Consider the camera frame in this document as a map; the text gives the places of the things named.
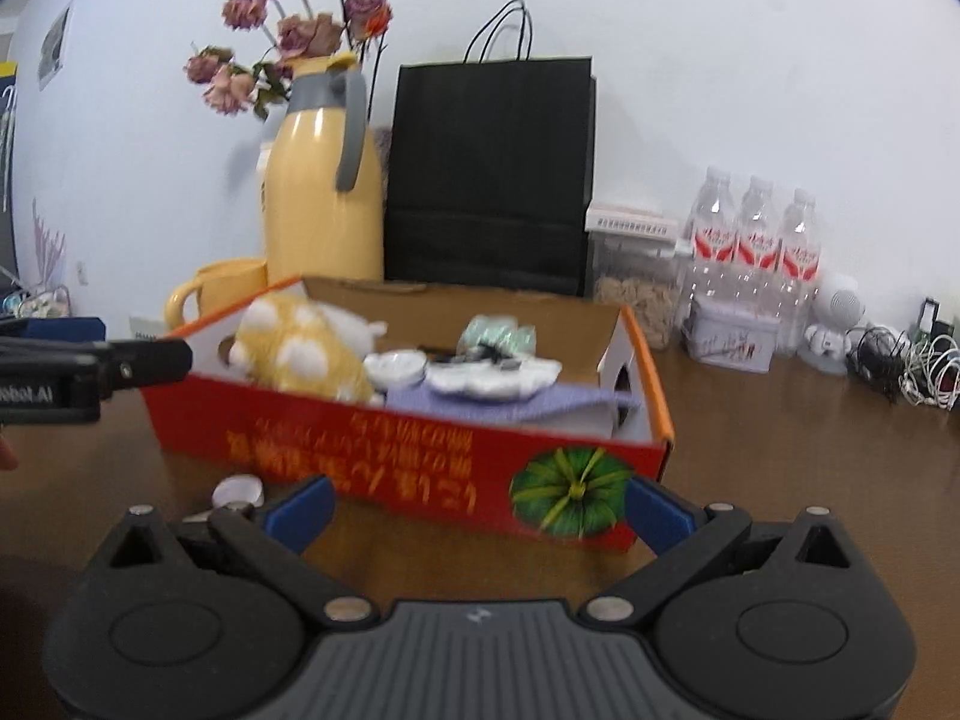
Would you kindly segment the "white cloth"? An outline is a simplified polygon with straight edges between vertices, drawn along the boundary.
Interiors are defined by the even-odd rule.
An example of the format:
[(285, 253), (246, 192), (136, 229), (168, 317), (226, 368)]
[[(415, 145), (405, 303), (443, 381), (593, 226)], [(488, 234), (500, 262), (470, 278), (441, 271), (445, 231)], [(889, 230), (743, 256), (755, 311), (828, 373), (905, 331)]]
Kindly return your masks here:
[(528, 400), (558, 382), (563, 364), (553, 359), (509, 358), (430, 362), (425, 383), (435, 394), (472, 400)]

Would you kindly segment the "wall poster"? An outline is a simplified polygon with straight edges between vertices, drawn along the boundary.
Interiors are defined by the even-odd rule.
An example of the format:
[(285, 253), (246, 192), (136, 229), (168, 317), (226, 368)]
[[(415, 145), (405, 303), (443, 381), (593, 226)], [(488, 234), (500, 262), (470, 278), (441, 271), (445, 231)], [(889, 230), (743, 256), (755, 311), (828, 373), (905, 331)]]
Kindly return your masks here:
[(41, 44), (41, 57), (37, 64), (37, 84), (46, 89), (55, 76), (59, 75), (65, 63), (65, 44), (70, 28), (73, 5), (67, 5), (44, 34)]

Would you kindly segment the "white robot figurine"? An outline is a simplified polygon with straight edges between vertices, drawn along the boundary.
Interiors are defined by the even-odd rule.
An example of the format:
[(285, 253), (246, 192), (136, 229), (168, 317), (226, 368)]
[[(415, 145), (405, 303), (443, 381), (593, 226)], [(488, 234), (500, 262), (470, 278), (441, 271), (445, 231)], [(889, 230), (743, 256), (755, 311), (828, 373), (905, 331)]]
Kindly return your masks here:
[(866, 315), (859, 283), (848, 275), (823, 275), (812, 301), (812, 321), (804, 330), (799, 357), (828, 376), (848, 374), (850, 332)]

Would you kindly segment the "yellow mug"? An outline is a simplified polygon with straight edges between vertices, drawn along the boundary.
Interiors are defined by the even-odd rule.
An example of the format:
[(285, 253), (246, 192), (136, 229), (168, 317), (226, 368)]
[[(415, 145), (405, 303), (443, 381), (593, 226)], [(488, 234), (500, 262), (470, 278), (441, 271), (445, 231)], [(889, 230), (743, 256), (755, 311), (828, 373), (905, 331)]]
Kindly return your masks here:
[(172, 289), (164, 306), (164, 321), (169, 330), (185, 323), (185, 305), (190, 298), (197, 303), (199, 316), (218, 314), (231, 305), (249, 299), (267, 288), (267, 262), (256, 257), (220, 260), (202, 266), (189, 281)]

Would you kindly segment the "yellow thermos jug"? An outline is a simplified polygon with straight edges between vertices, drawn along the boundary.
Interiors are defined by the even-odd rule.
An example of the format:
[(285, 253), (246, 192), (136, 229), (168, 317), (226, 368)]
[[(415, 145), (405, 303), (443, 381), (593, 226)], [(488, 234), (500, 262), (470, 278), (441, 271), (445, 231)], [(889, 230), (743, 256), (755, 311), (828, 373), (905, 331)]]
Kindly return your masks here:
[(382, 167), (355, 54), (296, 62), (262, 195), (272, 283), (384, 277)]

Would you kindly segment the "water bottle middle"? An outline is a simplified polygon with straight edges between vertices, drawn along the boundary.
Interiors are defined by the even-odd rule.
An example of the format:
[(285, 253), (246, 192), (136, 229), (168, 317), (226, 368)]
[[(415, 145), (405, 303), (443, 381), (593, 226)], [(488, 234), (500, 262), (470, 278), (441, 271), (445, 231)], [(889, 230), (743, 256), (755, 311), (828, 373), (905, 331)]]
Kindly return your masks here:
[(779, 244), (773, 184), (754, 176), (737, 215), (734, 273), (736, 301), (743, 307), (757, 312), (770, 310), (771, 281), (778, 261)]

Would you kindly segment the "white round lid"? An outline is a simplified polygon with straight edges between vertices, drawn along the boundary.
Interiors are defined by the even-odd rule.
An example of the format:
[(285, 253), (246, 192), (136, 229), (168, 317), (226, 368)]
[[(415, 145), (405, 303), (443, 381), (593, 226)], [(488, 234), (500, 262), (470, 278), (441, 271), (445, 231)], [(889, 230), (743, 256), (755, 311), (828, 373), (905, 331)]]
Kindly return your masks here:
[(219, 509), (229, 504), (247, 504), (262, 507), (265, 500), (263, 483), (254, 475), (228, 476), (215, 486), (212, 507)]

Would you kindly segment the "yellow white plush toy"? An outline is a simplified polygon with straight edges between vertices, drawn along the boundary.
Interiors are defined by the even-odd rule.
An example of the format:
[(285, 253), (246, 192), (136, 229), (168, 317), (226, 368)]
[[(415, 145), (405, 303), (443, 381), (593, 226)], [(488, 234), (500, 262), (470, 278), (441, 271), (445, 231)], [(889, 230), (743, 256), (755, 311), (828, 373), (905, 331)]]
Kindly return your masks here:
[(384, 322), (291, 293), (263, 294), (244, 312), (224, 360), (259, 387), (340, 403), (371, 403), (363, 361), (384, 337)]

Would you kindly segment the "wall socket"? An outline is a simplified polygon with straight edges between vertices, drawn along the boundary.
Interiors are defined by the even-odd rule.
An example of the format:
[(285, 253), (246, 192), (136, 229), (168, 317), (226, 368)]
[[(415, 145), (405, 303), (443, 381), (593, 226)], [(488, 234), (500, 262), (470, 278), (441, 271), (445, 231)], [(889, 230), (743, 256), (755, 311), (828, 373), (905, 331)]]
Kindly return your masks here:
[(166, 335), (167, 325), (161, 319), (150, 319), (149, 317), (132, 314), (128, 317), (128, 330), (130, 330), (130, 335), (137, 340), (156, 340), (156, 338)]

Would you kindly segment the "white box behind jug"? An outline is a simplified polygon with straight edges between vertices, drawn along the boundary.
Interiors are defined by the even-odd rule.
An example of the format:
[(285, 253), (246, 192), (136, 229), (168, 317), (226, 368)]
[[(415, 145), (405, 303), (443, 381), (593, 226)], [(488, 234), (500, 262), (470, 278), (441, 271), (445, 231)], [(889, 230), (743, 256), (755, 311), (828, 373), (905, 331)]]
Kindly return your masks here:
[(256, 172), (257, 187), (259, 188), (259, 215), (260, 232), (265, 236), (265, 225), (267, 224), (267, 167), (272, 154), (274, 142), (263, 142), (260, 144), (259, 156), (257, 156)]

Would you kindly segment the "clear food container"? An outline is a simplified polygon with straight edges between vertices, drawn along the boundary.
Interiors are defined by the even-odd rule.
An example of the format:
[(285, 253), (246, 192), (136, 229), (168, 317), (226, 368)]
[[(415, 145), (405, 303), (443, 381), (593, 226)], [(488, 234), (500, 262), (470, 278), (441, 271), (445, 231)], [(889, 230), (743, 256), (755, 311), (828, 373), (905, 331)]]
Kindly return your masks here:
[(674, 335), (680, 299), (679, 223), (631, 206), (592, 202), (586, 211), (587, 294), (633, 312), (652, 349)]

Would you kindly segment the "red cardboard box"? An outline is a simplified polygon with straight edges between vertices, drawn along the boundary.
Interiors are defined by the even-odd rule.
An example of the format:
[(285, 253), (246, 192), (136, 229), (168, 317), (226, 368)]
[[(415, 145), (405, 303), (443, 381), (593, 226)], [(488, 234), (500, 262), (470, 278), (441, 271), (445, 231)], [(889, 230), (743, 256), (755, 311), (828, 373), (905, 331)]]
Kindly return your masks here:
[(626, 551), (626, 473), (658, 479), (674, 426), (658, 369), (626, 307), (550, 294), (442, 284), (335, 281), (278, 285), (384, 323), (379, 348), (454, 348), (473, 317), (513, 316), (537, 332), (560, 379), (602, 395), (580, 415), (491, 419), (419, 415), (286, 395), (245, 382), (224, 348), (244, 309), (235, 305), (179, 328), (192, 374), (143, 394), (161, 447), (223, 461), (270, 483), (328, 476), (342, 497), (410, 517), (489, 532)]

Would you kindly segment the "beige clear plastic piece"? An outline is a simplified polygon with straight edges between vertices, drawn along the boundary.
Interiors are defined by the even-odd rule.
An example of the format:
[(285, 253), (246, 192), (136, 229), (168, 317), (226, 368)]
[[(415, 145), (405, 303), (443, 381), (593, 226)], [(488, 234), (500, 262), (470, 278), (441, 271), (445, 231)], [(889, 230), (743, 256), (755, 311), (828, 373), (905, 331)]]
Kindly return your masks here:
[(184, 517), (181, 522), (179, 522), (179, 527), (203, 528), (208, 523), (208, 520), (210, 520), (210, 515), (212, 515), (212, 511), (189, 515), (189, 517)]

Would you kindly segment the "black paper bag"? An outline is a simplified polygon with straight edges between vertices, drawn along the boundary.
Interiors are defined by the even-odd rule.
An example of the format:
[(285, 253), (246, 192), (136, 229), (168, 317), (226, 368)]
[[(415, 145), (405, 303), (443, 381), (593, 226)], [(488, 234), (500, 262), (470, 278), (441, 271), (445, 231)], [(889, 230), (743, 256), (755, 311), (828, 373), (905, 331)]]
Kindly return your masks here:
[(584, 293), (596, 78), (587, 57), (532, 46), (532, 15), (509, 0), (457, 64), (398, 72), (387, 280)]

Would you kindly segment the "water bottle right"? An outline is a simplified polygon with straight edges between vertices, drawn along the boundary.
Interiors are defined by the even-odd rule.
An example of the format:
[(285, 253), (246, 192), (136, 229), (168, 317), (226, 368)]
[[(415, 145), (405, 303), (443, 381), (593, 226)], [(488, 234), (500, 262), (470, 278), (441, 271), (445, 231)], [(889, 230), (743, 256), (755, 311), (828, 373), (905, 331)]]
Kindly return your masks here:
[(820, 270), (822, 234), (814, 195), (794, 190), (782, 215), (779, 249), (779, 330), (776, 351), (791, 356), (799, 348), (809, 301)]

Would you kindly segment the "green iridescent plastic bag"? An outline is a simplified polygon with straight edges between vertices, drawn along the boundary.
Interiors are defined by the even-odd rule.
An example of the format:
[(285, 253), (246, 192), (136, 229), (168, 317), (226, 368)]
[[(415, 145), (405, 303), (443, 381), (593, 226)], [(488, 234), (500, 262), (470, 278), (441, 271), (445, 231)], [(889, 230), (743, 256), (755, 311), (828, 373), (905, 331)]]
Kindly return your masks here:
[(475, 316), (460, 333), (457, 349), (469, 351), (489, 346), (503, 355), (534, 356), (537, 349), (537, 330), (534, 325), (523, 325), (513, 316)]

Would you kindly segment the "water bottle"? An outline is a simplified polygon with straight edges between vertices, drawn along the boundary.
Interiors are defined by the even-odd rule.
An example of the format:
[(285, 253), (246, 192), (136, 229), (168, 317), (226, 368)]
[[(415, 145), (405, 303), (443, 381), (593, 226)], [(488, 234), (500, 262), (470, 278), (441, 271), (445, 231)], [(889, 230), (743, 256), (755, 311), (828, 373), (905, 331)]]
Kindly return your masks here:
[(743, 307), (757, 312), (770, 310), (771, 281), (778, 261), (779, 244), (773, 184), (754, 176), (737, 215), (734, 273), (736, 301)]
[(779, 249), (779, 330), (776, 351), (791, 356), (799, 348), (809, 301), (820, 270), (822, 234), (814, 195), (794, 190), (782, 215)]
[(719, 167), (706, 171), (688, 216), (685, 237), (692, 258), (683, 270), (675, 327), (682, 328), (697, 298), (717, 298), (726, 286), (737, 242), (736, 204), (731, 174)]

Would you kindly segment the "white tin box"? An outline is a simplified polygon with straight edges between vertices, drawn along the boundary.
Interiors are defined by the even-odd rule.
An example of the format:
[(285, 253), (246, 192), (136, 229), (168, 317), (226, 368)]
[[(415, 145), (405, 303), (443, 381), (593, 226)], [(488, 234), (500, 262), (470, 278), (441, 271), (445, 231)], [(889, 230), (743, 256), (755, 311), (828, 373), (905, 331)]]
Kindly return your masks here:
[(732, 371), (766, 374), (775, 354), (779, 320), (745, 305), (697, 296), (682, 325), (690, 358)]

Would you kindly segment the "dried pink flower bouquet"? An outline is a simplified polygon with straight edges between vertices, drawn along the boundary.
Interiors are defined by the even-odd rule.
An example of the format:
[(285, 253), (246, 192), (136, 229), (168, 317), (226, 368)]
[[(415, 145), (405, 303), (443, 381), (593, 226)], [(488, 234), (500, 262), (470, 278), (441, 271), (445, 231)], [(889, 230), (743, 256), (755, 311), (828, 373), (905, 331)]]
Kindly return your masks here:
[(197, 47), (185, 62), (185, 78), (203, 89), (203, 102), (218, 114), (251, 112), (263, 121), (290, 101), (295, 68), (308, 60), (352, 54), (375, 82), (394, 10), (389, 0), (338, 0), (334, 11), (320, 11), (311, 0), (226, 0), (221, 19), (231, 31), (260, 32), (267, 49), (245, 64), (229, 47)]

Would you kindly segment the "purple knitted cloth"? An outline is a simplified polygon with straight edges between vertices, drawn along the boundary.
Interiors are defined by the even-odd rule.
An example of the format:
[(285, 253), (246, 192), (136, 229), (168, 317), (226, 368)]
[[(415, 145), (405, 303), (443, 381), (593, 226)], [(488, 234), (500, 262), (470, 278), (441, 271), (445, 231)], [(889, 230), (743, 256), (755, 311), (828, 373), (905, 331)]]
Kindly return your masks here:
[(586, 387), (576, 383), (554, 383), (530, 397), (483, 398), (469, 394), (440, 394), (426, 383), (397, 388), (386, 395), (389, 410), (446, 421), (477, 424), (519, 424), (569, 415), (594, 406), (613, 411), (641, 410), (644, 401), (630, 392)]

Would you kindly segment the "water bottle left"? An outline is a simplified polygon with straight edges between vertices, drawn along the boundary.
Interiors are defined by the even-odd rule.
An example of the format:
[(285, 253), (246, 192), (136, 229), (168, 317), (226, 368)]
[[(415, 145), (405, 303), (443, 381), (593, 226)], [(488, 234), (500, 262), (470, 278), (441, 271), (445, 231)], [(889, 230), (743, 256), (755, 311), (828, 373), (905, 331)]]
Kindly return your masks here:
[(737, 242), (736, 204), (731, 174), (719, 167), (706, 171), (688, 216), (685, 237), (692, 258), (683, 270), (675, 327), (682, 328), (697, 298), (717, 298), (726, 286)]

